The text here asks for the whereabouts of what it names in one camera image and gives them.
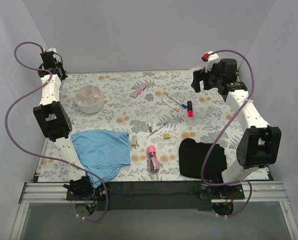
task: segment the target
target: white bowl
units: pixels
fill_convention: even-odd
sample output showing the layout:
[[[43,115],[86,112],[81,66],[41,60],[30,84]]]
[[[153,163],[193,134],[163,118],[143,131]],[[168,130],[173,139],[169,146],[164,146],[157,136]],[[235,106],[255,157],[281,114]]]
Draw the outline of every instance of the white bowl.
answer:
[[[79,109],[86,114],[97,113],[103,107],[101,90],[97,86],[86,85],[80,88],[74,96]]]

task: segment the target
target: pen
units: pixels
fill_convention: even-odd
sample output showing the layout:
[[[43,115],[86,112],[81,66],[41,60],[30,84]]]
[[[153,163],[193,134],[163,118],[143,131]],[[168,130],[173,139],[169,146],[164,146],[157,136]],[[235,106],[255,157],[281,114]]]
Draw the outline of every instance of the pen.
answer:
[[[147,112],[147,118],[148,118],[148,125],[149,125],[149,132],[152,132],[152,126],[150,123],[149,113]]]
[[[171,107],[173,110],[175,110],[176,112],[179,112],[179,109],[177,109],[176,107],[172,106],[170,103],[168,103],[166,100],[162,99],[162,101],[167,104],[169,107]]]
[[[178,99],[174,98],[173,96],[167,94],[167,97],[169,97],[171,100],[174,100],[177,104],[181,105],[183,108],[187,108],[186,104],[181,103]]]
[[[159,131],[161,128],[163,128],[164,126],[166,126],[169,123],[169,121],[166,121],[164,124],[162,124],[159,128],[157,128],[156,130],[154,130],[152,133],[150,133],[148,135],[148,137],[152,136],[153,134],[155,134],[157,131]]]

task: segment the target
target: pink highlighter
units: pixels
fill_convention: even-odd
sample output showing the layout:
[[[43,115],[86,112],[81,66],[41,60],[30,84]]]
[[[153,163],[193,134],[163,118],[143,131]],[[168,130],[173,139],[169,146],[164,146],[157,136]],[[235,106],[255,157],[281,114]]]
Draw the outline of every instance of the pink highlighter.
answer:
[[[188,117],[193,117],[192,102],[188,101]]]
[[[147,83],[142,84],[133,94],[132,97],[136,97],[137,95],[139,95],[140,92],[142,92],[146,87],[148,86]]]

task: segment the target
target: blue cloth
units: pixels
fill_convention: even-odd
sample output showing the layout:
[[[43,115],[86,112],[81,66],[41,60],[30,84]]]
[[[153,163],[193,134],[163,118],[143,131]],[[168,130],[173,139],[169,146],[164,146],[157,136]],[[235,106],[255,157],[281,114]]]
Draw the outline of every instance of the blue cloth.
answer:
[[[104,182],[113,179],[121,167],[131,164],[129,133],[109,130],[81,131],[72,135],[73,146],[85,169],[95,173]],[[88,174],[92,185],[101,182]]]

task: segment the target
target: floral tablecloth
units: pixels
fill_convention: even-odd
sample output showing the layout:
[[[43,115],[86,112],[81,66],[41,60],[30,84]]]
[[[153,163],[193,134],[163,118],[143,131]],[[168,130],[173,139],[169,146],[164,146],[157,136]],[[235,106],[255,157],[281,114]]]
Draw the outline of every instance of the floral tablecloth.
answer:
[[[148,87],[136,98],[131,94],[143,83]],[[61,103],[73,123],[72,134],[85,130],[107,129],[130,134],[131,165],[121,168],[113,181],[186,181],[195,180],[180,175],[178,149],[185,138],[197,142],[214,141],[233,112],[216,89],[195,93],[191,88],[192,71],[124,72],[108,74],[71,74],[63,82]],[[74,102],[75,92],[84,85],[95,85],[104,95],[104,106],[95,114],[81,112]],[[181,102],[192,101],[194,117],[171,101],[167,93]],[[180,109],[176,112],[161,100],[165,99]],[[147,116],[153,129],[165,121],[169,124],[147,139]],[[171,134],[171,139],[164,139]],[[131,146],[132,136],[137,136],[136,146]],[[242,136],[239,122],[234,120],[218,142],[225,148],[228,166],[235,160],[235,151]],[[146,148],[155,145],[160,162],[160,172],[148,172]],[[48,142],[46,155],[60,157],[52,142]],[[268,179],[266,169],[259,169],[248,179]],[[43,159],[39,182],[68,182],[63,163]]]

